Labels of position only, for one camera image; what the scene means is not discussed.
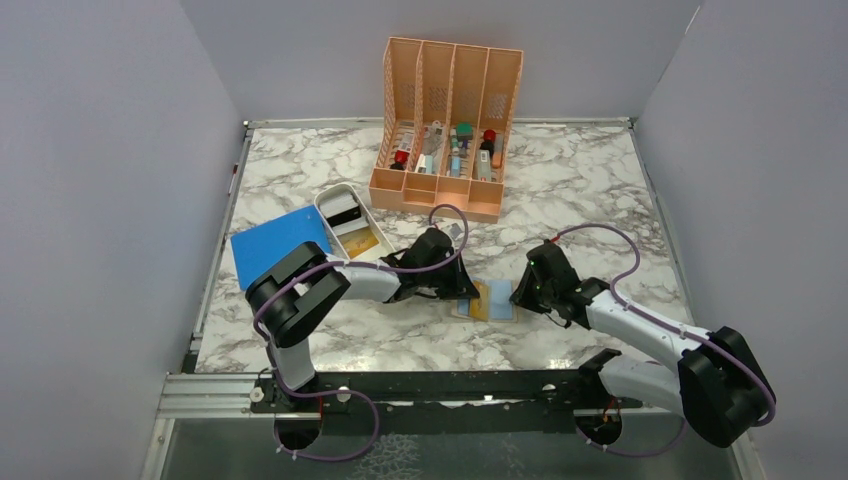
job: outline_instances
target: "table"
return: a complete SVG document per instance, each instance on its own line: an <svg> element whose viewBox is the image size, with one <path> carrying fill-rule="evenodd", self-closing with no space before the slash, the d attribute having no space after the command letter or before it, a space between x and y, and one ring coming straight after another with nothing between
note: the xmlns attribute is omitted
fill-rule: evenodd
<svg viewBox="0 0 848 480"><path fill-rule="evenodd" d="M338 182L367 184L382 139L377 124L345 128L257 129L244 167L205 320L197 372L255 372L268 366L263 341L238 287L229 236L312 204ZM471 222L465 264L479 278L518 280L525 254L565 226L603 222L630 234L642 251L638 272L620 286L631 298L691 323L629 130L624 126L515 125L510 136L501 219ZM372 210L396 248L424 231L422 215ZM612 233L582 231L560 240L581 277L611 279L633 254ZM449 302L414 297L396 304L346 301L310 337L319 371L510 370L576 368L599 350L645 358L617 339L578 325L563 329L521 312L514 324L473 323Z"/></svg>

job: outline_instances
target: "red bottle cap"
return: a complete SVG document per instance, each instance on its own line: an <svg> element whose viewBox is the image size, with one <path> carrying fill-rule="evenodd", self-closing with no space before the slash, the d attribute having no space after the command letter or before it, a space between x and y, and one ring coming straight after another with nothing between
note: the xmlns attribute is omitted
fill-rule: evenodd
<svg viewBox="0 0 848 480"><path fill-rule="evenodd" d="M409 160L409 152L398 150L395 152L395 161L398 163L406 163Z"/></svg>

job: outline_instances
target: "purple cable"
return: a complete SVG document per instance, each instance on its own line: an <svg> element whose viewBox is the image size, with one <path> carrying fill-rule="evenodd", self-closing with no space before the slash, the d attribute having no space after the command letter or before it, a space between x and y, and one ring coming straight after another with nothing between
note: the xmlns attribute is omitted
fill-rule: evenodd
<svg viewBox="0 0 848 480"><path fill-rule="evenodd" d="M639 248L636 247L636 243L633 241L633 239L631 239L629 236L627 236L626 233L622 232L621 230L619 230L619 229L617 229L613 226L604 225L603 223L584 223L583 225L577 225L577 226L574 226L574 227L566 228L565 230L557 233L557 236L554 240L558 240L559 237L561 237L561 236L563 236L567 233L571 233L571 232L574 232L576 230L581 230L581 229L584 229L584 228L602 228L604 230L609 230L610 232L617 234L618 236L623 238L630 245L630 248L633 250L633 253L636 255L636 262L633 264L633 266L630 267L630 269L627 270L626 272L617 275L610 282L610 293L612 294L615 301L618 302L619 304L621 304L624 308L629 309L633 313L639 315L640 317L642 317L645 320L653 323L654 325L657 325L660 328L668 330L669 332L672 332L675 335L680 335L682 333L683 336L685 336L686 338L688 338L690 340L694 340L694 341L696 341L696 342L698 342L702 345L706 345L708 348L710 348L711 350L713 350L717 354L721 355L725 360L727 360L728 362L733 364L733 366L735 366L736 368L741 370L742 373L747 375L748 378L754 383L754 385L756 385L757 388L759 388L763 392L763 395L766 398L766 403L768 404L768 412L766 413L766 416L761 418L760 420L758 420L756 423L754 423L754 426L755 427L761 427L763 425L768 425L769 423L771 423L771 421L774 420L774 417L777 413L777 406L775 405L774 397L772 396L771 391L768 389L768 387L766 387L766 384L763 383L763 381L760 380L760 377L758 377L754 372L752 372L750 368L748 368L744 363L742 363L738 359L736 359L733 355L727 353L724 349L722 349L721 347L719 347L718 345L716 345L715 343L710 341L708 338L702 338L702 337L695 335L694 333L691 333L691 332L681 331L681 329L677 328L676 326L674 326L670 323L667 323L667 322L655 317L654 315L651 315L650 313L646 312L645 310L642 310L641 308L639 308L636 305L628 303L627 300L625 300L624 298L622 298L621 295L618 294L618 291L616 290L616 285L618 284L618 282L620 280L624 279L625 277L628 277L633 272L635 272L639 268L639 265L642 263L642 255L639 253Z"/></svg>
<svg viewBox="0 0 848 480"><path fill-rule="evenodd" d="M326 270L328 268L332 268L332 267L354 267L354 268L372 268L372 269L375 269L375 270L385 270L387 272L394 272L394 273L424 273L424 272L430 272L430 271L436 270L438 268L442 268L445 265L453 262L457 257L459 257L460 253L462 253L462 250L465 249L466 243L468 243L468 231L469 231L468 230L468 219L465 218L465 215L458 208L454 207L453 205L443 203L441 205L436 205L435 207L433 207L432 210L430 210L430 216L428 217L428 222L429 222L430 225L433 225L433 214L436 213L436 211L441 209L441 208L449 208L449 209L453 210L454 212L456 212L459 215L459 218L462 220L462 226L465 230L465 235L462 237L462 243L460 243L459 247L456 249L456 251L453 253L453 255L445 258L441 262L436 263L434 265L430 265L429 267L421 267L421 268L394 268L394 267L389 267L389 266L385 266L385 265L378 265L376 263L368 263L368 262L343 262L343 261L325 262L325 263L317 265L313 268L310 268L309 270L307 270L303 274L298 275L297 277L292 279L292 281L287 283L285 286L283 286L283 288L281 288L279 291L277 291L277 293L272 295L271 298L269 298L261 307L259 307L259 310L256 311L256 315L254 315L254 317L253 317L253 329L256 330L256 333L258 333L260 337L262 337L263 339L265 339L266 342L268 342L267 346L265 348L265 351L268 354L268 360L271 362L271 370L274 372L274 378L276 379L277 384L279 384L280 388L286 394L291 395L292 397L296 397L296 398L316 398L316 397L323 397L325 395L353 395L355 397L359 397L362 400L364 400L365 403L367 403L368 406L371 407L371 412L374 414L374 430L371 432L371 438L368 440L368 442L365 444L365 446L363 446L362 448L360 448L359 450L357 450L353 453L349 453L347 455L341 455L341 456L337 456L337 457L326 457L326 456L323 456L323 455L313 455L311 453L298 453L297 450L290 450L290 449L286 448L285 445L282 444L279 437L277 436L277 432L276 432L276 428L275 428L274 438L277 441L279 451L289 453L289 454L292 455L293 458L302 457L302 458L307 458L307 459L310 459L310 460L317 460L317 461L320 461L320 462L345 462L345 461L348 461L348 460L352 460L352 459L359 457L360 455L363 455L364 453L366 453L371 448L371 446L374 445L374 442L377 441L377 437L379 437L379 435L380 435L380 412L377 410L377 406L374 404L373 400L368 398L368 396L365 395L364 393L358 392L356 390L328 390L328 391L324 391L324 392L315 392L315 393L298 393L298 392L295 392L294 390L290 389L286 385L286 383L283 381L283 376L280 373L280 370L277 368L277 363L274 360L274 355L271 352L271 336L268 333L266 333L263 329L263 325L261 323L262 316L265 314L265 312L268 311L268 308L270 308L271 304L273 304L274 302L279 300L280 297L282 297L283 295L286 294L286 292L288 292L289 290L294 288L295 285L303 282L304 280L311 277L315 273L320 272L321 270Z"/></svg>
<svg viewBox="0 0 848 480"><path fill-rule="evenodd" d="M588 445L591 445L604 453L609 453L619 457L627 458L648 458L656 457L657 455L662 455L663 453L679 445L680 442L683 440L683 437L686 436L687 430L689 430L689 426L686 423L686 420L683 420L683 422L680 424L680 430L677 432L677 435L675 435L675 437L670 442L668 442L668 444L666 444L664 447L657 448L656 450L648 450L647 452L628 452L625 450L618 450L615 447L609 446L607 446L607 448L604 448L604 445L600 445L590 440L589 437L587 437L586 434L583 433L582 430L580 430L580 428L577 429L577 434L583 437L583 439L586 440L586 443Z"/></svg>

